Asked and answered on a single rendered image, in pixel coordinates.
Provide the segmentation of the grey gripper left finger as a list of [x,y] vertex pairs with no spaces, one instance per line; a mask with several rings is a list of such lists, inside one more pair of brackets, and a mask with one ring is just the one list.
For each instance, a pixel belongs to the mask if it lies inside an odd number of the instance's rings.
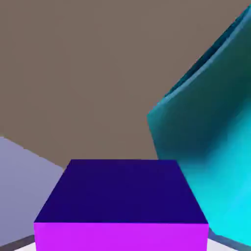
[[0,251],[14,251],[35,242],[34,235],[0,246]]

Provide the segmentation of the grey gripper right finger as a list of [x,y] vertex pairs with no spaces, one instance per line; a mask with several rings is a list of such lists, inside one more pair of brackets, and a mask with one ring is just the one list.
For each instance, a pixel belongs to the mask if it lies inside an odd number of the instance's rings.
[[251,251],[251,246],[217,235],[209,229],[207,251]]

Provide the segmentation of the small purple cube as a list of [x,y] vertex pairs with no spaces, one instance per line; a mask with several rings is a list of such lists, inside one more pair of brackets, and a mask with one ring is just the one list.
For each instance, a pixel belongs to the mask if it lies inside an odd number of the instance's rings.
[[34,221],[36,251],[207,251],[174,160],[72,160]]

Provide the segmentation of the large cyan box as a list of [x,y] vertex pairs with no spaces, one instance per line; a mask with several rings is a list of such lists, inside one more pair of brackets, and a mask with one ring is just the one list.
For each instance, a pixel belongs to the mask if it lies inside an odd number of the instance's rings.
[[147,121],[157,157],[178,162],[209,237],[251,251],[251,4]]

